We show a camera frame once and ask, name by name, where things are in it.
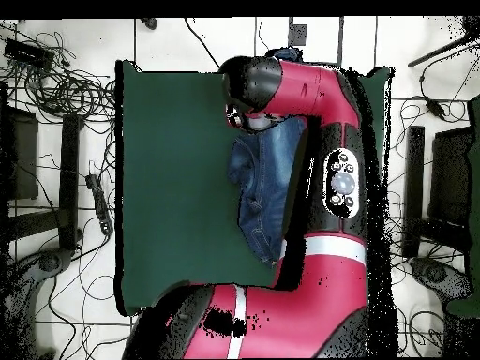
denim jeans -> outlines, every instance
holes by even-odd
[[[260,134],[242,133],[233,144],[228,173],[241,191],[238,225],[263,263],[273,265],[280,256],[293,160],[306,127],[291,117]]]

control buttons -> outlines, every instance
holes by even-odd
[[[349,207],[353,207],[353,199],[351,197],[346,197],[345,204],[347,204]]]
[[[323,161],[323,207],[338,218],[353,218],[360,210],[362,183],[355,154],[347,148],[332,150]]]
[[[341,195],[350,195],[355,190],[355,180],[350,174],[339,172],[332,178],[331,186]]]
[[[337,205],[337,204],[340,204],[341,198],[338,195],[334,195],[332,196],[330,201],[332,202],[332,204]]]

red robot arm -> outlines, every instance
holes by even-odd
[[[348,82],[335,69],[268,57],[236,57],[220,72],[233,126],[259,132],[252,119],[307,119],[307,151],[276,283],[176,289],[139,317],[124,358],[364,355],[365,162]]]

black chair leg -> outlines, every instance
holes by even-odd
[[[157,29],[158,21],[156,18],[140,18],[140,21],[150,30]]]

green mat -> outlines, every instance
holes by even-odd
[[[389,73],[363,78],[380,154]],[[226,124],[221,75],[141,73],[129,62],[123,74],[127,314],[183,280],[271,285],[275,269],[253,256],[236,223],[239,190],[227,166],[238,132]]]

